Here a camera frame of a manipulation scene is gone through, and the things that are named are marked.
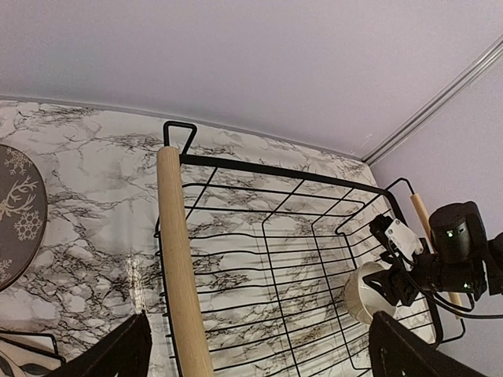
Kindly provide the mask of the grey reindeer round plate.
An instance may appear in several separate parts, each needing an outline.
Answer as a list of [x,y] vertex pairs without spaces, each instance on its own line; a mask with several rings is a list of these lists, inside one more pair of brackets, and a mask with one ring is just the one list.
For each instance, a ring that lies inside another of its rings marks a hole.
[[48,215],[46,186],[22,151],[1,146],[1,289],[18,280],[38,253]]

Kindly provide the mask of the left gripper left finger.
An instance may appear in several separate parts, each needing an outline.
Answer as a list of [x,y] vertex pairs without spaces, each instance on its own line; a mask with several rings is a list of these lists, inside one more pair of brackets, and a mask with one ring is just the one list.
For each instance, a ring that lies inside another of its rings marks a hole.
[[147,376],[151,350],[151,328],[146,314],[142,312],[130,316],[85,353],[49,375]]

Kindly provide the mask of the floral square plate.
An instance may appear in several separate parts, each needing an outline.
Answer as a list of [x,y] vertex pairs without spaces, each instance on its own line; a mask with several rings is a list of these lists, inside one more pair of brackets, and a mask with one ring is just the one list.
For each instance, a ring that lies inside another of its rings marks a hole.
[[1,376],[47,376],[65,361],[1,341]]

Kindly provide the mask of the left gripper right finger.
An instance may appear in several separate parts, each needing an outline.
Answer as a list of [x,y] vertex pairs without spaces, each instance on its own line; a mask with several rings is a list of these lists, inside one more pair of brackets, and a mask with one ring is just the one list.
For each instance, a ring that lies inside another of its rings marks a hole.
[[373,315],[369,356],[374,376],[481,376],[426,343],[384,311]]

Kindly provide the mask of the white square plate black rim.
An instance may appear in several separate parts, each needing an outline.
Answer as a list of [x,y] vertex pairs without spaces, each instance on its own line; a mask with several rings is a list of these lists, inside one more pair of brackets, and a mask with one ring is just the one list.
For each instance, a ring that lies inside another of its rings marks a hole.
[[1,337],[3,339],[18,342],[24,346],[31,346],[38,350],[52,353],[61,360],[63,364],[66,362],[66,359],[59,353],[56,338],[51,334],[1,330]]

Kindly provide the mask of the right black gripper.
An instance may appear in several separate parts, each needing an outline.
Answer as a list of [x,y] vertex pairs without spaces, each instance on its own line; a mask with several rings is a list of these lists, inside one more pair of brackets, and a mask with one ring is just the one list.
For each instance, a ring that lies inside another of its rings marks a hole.
[[365,274],[362,279],[389,304],[411,305],[420,292],[440,291],[441,262],[437,254],[416,255],[410,271],[396,256],[388,257],[387,262],[390,269]]

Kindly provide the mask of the beige ceramic bowl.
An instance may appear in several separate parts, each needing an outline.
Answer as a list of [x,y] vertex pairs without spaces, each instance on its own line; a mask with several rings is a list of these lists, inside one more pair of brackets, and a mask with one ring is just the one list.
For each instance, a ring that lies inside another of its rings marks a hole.
[[343,302],[349,315],[357,322],[370,325],[373,315],[384,311],[390,316],[396,313],[396,306],[391,305],[376,290],[363,280],[365,276],[384,271],[376,262],[366,262],[353,271],[343,289]]

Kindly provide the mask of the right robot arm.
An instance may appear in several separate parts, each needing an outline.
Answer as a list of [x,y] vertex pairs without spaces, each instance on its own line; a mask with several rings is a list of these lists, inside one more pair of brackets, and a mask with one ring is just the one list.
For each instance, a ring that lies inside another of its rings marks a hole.
[[398,219],[378,215],[371,234],[385,251],[389,269],[365,273],[362,280],[390,304],[410,306],[418,294],[448,292],[471,295],[502,293],[502,238],[490,240],[478,206],[451,203],[428,219],[430,240],[420,238]]

